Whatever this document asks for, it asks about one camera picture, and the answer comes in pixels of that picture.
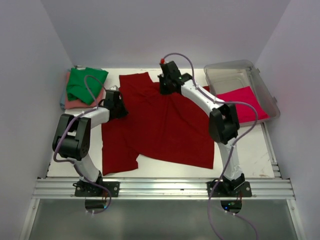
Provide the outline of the dark red t-shirt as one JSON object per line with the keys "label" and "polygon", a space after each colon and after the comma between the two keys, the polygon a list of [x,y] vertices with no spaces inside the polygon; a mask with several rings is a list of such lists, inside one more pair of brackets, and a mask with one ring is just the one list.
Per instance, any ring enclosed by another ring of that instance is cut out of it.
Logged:
{"label": "dark red t-shirt", "polygon": [[206,113],[178,93],[162,95],[147,72],[120,75],[119,82],[128,115],[101,126],[103,175],[137,169],[139,155],[213,168]]}

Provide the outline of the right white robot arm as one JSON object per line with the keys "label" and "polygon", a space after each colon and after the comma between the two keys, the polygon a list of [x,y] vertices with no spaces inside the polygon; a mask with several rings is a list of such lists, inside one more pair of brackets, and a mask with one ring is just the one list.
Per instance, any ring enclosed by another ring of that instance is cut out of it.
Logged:
{"label": "right white robot arm", "polygon": [[236,106],[205,92],[203,87],[197,85],[193,76],[181,74],[174,61],[166,62],[161,59],[159,65],[162,70],[162,74],[158,75],[160,93],[178,93],[191,100],[208,116],[208,132],[218,145],[223,166],[221,177],[212,186],[213,194],[219,197],[235,196],[245,183],[238,152],[232,146],[240,128]]}

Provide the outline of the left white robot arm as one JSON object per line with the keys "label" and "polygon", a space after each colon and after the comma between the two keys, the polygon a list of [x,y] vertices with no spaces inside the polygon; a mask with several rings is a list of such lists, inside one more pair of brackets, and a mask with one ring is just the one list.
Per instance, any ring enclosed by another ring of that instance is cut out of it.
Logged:
{"label": "left white robot arm", "polygon": [[52,142],[53,160],[74,167],[79,175],[75,187],[80,191],[95,197],[108,193],[101,171],[89,154],[91,130],[113,119],[126,117],[128,113],[122,93],[109,89],[97,106],[78,115],[64,113],[60,116]]}

